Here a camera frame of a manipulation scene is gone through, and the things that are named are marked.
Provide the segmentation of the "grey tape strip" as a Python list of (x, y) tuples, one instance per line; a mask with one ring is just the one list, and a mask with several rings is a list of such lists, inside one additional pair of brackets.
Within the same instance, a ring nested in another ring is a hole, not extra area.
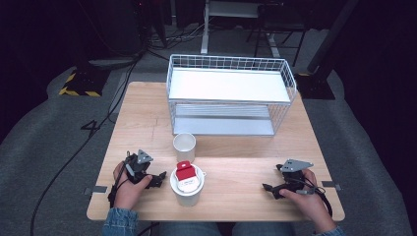
[(93, 186), (93, 187), (90, 187), (90, 188), (85, 188), (84, 189), (84, 194), (86, 196), (91, 196), (93, 193), (104, 194), (106, 191), (107, 191), (106, 186)]
[(341, 191), (341, 186), (334, 183), (333, 181), (322, 181), (323, 187), (325, 188), (335, 188), (337, 191)]

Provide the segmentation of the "white wire rack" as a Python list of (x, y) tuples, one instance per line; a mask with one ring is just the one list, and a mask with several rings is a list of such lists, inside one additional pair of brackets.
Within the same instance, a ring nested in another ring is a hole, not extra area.
[(273, 136), (297, 85), (284, 59), (173, 54), (166, 93), (175, 135)]

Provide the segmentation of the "white cup with red lid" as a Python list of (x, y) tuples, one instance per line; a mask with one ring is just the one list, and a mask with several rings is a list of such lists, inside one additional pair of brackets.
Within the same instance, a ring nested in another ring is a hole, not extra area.
[(195, 206), (200, 198), (206, 173), (197, 165), (185, 160), (178, 162), (170, 175), (170, 186), (177, 202), (183, 207)]

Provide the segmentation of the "person's left hand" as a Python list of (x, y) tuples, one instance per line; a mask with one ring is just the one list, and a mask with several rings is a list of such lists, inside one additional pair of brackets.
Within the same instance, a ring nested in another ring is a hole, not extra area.
[(124, 163), (120, 162), (113, 171), (113, 177), (117, 183), (114, 207), (132, 210), (139, 202), (142, 192), (152, 180), (152, 176), (146, 176), (141, 182), (133, 184), (124, 169)]

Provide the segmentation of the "black yellow striped base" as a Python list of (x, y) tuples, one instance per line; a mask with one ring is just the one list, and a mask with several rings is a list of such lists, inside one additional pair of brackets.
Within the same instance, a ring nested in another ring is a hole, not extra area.
[(75, 69), (60, 89), (59, 94), (100, 97), (109, 75), (109, 70), (83, 71)]

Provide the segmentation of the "white desk frame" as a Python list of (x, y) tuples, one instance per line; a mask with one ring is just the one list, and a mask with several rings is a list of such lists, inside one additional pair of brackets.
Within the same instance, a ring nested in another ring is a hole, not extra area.
[(205, 0), (201, 53), (204, 55), (208, 53), (210, 17), (255, 19), (258, 16), (257, 8), (258, 3), (244, 2), (243, 0)]

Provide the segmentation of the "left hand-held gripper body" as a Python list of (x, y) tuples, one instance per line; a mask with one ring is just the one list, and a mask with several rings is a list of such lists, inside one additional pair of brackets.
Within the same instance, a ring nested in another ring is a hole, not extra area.
[(144, 177), (146, 177), (147, 170), (153, 158), (143, 150), (139, 150), (137, 153), (132, 153), (125, 159), (125, 167), (127, 170), (128, 179), (134, 183), (139, 183)]

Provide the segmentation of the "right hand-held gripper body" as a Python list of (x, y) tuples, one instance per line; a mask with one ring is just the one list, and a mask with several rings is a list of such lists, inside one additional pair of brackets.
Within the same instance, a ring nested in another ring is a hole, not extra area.
[(277, 164), (276, 168), (284, 179), (282, 187), (291, 191), (302, 190), (305, 185), (303, 170), (312, 166), (312, 162), (296, 159), (287, 159), (283, 164)]

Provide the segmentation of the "person's right hand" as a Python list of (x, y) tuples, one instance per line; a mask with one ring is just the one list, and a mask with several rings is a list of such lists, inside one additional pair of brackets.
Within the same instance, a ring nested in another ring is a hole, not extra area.
[(282, 189), (279, 193), (298, 206), (300, 211), (314, 223), (316, 234), (330, 232), (337, 227), (317, 194), (301, 195), (287, 189)]

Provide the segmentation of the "black chair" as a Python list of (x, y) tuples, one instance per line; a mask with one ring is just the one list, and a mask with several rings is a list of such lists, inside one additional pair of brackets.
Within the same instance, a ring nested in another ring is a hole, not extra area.
[(266, 0), (257, 8), (257, 18), (247, 37), (250, 40), (252, 34), (256, 34), (254, 56), (258, 55), (261, 47), (261, 38), (270, 38), (277, 33), (285, 34), (285, 38), (271, 48), (279, 47), (295, 49), (292, 65), (295, 66), (306, 32), (309, 30), (309, 22), (313, 15), (313, 2), (304, 0)]

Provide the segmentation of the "black pole with base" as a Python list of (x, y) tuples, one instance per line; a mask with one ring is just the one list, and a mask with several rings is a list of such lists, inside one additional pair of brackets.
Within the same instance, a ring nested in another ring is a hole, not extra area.
[(328, 76), (339, 58), (338, 38), (359, 0), (347, 0), (331, 26), (328, 35), (307, 67), (305, 74), (295, 75), (303, 99), (334, 99)]

